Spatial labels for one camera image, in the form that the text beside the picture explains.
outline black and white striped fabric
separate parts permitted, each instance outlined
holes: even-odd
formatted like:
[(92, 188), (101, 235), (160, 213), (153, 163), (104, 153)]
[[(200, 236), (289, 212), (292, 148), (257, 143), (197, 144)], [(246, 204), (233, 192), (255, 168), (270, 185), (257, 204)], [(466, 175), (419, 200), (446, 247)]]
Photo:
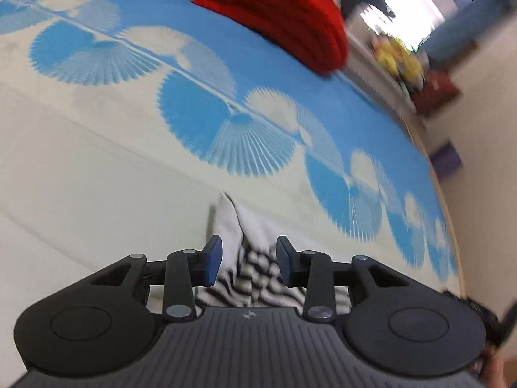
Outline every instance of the black and white striped fabric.
[[(289, 289), (282, 283), (275, 246), (265, 253), (252, 246), (243, 236), (236, 269), (220, 271), (212, 287), (200, 288), (196, 294), (196, 306), (198, 314), (207, 306), (286, 306), (295, 307), (301, 313), (305, 293), (303, 287)], [(350, 299), (347, 289), (337, 287), (335, 297), (337, 312), (348, 313)]]

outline window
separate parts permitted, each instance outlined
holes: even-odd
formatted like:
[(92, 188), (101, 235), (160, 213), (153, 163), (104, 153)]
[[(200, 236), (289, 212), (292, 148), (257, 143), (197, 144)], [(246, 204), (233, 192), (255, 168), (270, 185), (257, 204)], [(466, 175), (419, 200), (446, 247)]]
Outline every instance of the window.
[(367, 8), (361, 17), (371, 29), (398, 37), (410, 50), (417, 50), (418, 45), (444, 21), (431, 0), (386, 0), (386, 3), (396, 15), (394, 19), (388, 19), (374, 7)]

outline red blanket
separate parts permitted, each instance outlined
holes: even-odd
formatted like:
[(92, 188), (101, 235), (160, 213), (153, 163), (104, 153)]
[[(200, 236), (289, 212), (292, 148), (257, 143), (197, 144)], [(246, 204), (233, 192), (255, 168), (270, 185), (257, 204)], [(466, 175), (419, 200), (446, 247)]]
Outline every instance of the red blanket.
[(318, 74), (348, 56), (343, 18), (332, 0), (193, 0), (270, 38)]

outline bed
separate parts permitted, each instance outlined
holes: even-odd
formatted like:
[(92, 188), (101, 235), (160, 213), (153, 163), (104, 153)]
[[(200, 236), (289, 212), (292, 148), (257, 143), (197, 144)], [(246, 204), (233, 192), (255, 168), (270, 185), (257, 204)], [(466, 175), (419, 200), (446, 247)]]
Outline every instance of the bed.
[(397, 115), (190, 0), (0, 0), (0, 98), (2, 386), (24, 308), (130, 253), (201, 248), (220, 193), (336, 260), (460, 290)]

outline yellow toy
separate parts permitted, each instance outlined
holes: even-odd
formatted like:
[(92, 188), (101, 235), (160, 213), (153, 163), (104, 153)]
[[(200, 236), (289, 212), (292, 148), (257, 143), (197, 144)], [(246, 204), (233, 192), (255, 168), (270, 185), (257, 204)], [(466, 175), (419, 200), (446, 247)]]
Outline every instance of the yellow toy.
[(374, 43), (375, 59), (392, 76), (401, 78), (413, 88), (423, 86), (423, 68), (417, 57), (392, 37), (380, 37)]

